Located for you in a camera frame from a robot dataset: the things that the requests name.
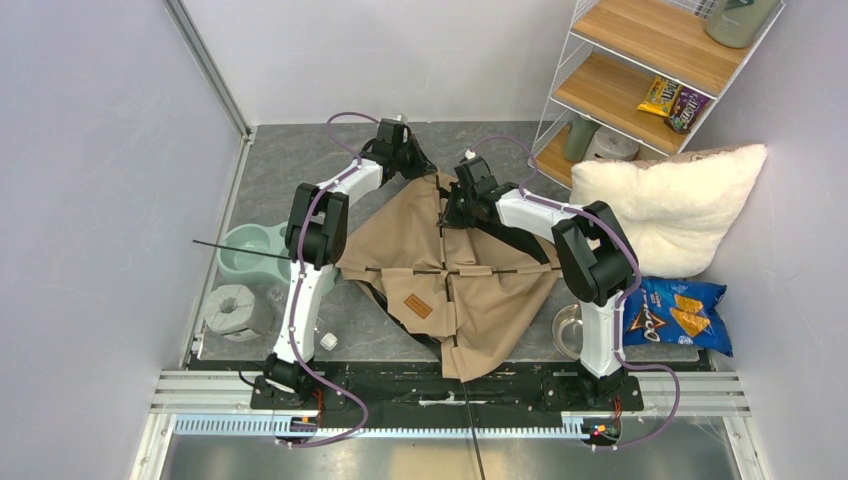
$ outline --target green bottle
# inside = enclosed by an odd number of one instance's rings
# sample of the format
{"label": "green bottle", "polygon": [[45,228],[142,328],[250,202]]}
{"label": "green bottle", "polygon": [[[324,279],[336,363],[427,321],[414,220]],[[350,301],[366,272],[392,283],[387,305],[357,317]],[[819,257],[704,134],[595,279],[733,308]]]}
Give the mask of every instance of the green bottle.
{"label": "green bottle", "polygon": [[589,149],[589,143],[592,137],[595,136],[595,131],[600,128],[601,124],[593,122],[589,117],[578,115],[571,121],[571,131],[568,132],[568,138],[565,139],[565,145],[562,146],[562,156],[571,163],[577,163],[583,160],[583,155],[586,155],[586,150]]}
{"label": "green bottle", "polygon": [[719,0],[707,22],[713,40],[731,48],[745,48],[757,37],[780,0]]}

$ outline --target purple candy bag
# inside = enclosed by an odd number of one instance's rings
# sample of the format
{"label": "purple candy bag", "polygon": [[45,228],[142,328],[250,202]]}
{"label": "purple candy bag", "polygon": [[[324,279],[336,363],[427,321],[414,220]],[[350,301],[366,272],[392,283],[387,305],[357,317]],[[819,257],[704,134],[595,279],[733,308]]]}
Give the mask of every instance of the purple candy bag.
{"label": "purple candy bag", "polygon": [[688,133],[708,103],[709,98],[683,87],[665,123],[677,133]]}

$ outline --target wooden shelf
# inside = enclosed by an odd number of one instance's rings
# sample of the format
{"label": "wooden shelf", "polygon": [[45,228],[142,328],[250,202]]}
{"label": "wooden shelf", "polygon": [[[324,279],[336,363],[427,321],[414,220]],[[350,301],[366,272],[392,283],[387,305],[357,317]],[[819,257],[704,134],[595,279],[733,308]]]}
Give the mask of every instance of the wooden shelf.
{"label": "wooden shelf", "polygon": [[601,0],[572,30],[718,96],[749,49],[721,45],[705,26],[705,19],[660,0]]}
{"label": "wooden shelf", "polygon": [[562,156],[562,147],[565,145],[565,139],[568,138],[568,130],[566,125],[557,133],[545,149],[536,156],[536,163],[539,165],[539,170],[571,187],[571,167],[576,164]]}
{"label": "wooden shelf", "polygon": [[686,135],[672,130],[662,117],[636,110],[652,82],[651,75],[593,53],[554,97],[671,155],[680,149]]}

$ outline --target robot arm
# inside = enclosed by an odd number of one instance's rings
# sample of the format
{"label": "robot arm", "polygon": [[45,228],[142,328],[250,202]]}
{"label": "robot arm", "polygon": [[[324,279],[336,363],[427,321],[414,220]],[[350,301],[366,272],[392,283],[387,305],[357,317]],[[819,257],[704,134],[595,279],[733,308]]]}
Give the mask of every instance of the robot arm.
{"label": "robot arm", "polygon": [[[276,379],[280,384],[292,387],[298,377],[295,367],[297,358],[288,330],[292,309],[295,317],[291,326],[294,327],[297,351],[305,361],[309,361],[314,354],[314,329],[321,292],[327,283],[333,281],[333,265],[344,253],[350,205],[380,188],[396,173],[414,179],[436,171],[436,167],[421,151],[409,127],[400,120],[383,119],[377,127],[376,137],[365,145],[360,155],[361,163],[354,160],[335,177],[318,185],[301,184],[295,192],[285,240],[292,255],[292,275],[300,275],[300,282],[293,281],[290,286],[284,328],[265,369],[266,377]],[[303,226],[307,225],[306,215],[310,204],[318,192],[326,187],[329,188],[308,222],[303,245],[306,270],[300,274],[300,233]],[[300,289],[297,295],[294,294],[296,288]]]}
{"label": "robot arm", "polygon": [[[485,160],[473,152],[466,154],[456,173],[459,181],[451,185],[443,224],[483,230],[487,225],[499,225],[499,235],[496,235],[499,239],[531,255],[535,248],[517,246],[517,236],[530,232],[553,243],[565,282],[580,300],[583,316],[581,363],[596,379],[618,371],[621,364],[615,356],[614,304],[632,281],[633,270],[624,254],[600,228],[569,212],[591,213],[626,243],[610,207],[603,202],[581,207],[527,200],[528,195],[523,195],[517,185],[498,185]],[[599,240],[600,245],[592,249],[589,240]],[[620,347],[618,354],[624,358]]]}
{"label": "robot arm", "polygon": [[[298,218],[299,221],[289,222],[286,230],[286,244],[293,258],[297,255],[297,241],[303,226],[303,219],[309,208],[309,203],[315,194],[322,188],[335,184],[327,190],[326,205],[319,205],[319,211],[324,213],[323,223],[310,221],[307,240],[317,240],[318,245],[304,245],[304,260],[308,264],[306,272],[301,278],[300,293],[295,296],[293,291],[289,292],[286,301],[285,319],[291,316],[292,308],[295,311],[293,326],[297,348],[301,357],[311,359],[315,352],[315,321],[318,318],[318,304],[321,300],[321,292],[325,291],[328,283],[333,281],[333,264],[341,257],[344,251],[344,242],[347,238],[347,213],[351,204],[356,203],[367,193],[380,188],[383,184],[383,167],[373,160],[362,160],[359,164],[353,161],[351,165],[335,177],[326,182],[312,186],[303,184],[298,187],[292,207],[291,219]],[[295,260],[291,266],[292,274],[297,274],[299,268]],[[274,353],[277,358],[294,364],[297,362],[294,350],[291,348],[288,331],[284,328],[274,345]]]}

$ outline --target white fluffy pillow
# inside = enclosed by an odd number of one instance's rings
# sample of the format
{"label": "white fluffy pillow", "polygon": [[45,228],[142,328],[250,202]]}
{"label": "white fluffy pillow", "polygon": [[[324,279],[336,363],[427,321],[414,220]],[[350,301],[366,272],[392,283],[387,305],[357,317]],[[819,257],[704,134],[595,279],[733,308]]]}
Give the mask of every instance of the white fluffy pillow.
{"label": "white fluffy pillow", "polygon": [[699,152],[639,168],[587,161],[571,172],[571,203],[608,203],[642,272],[684,278],[704,271],[739,215],[766,159],[765,145],[701,158]]}

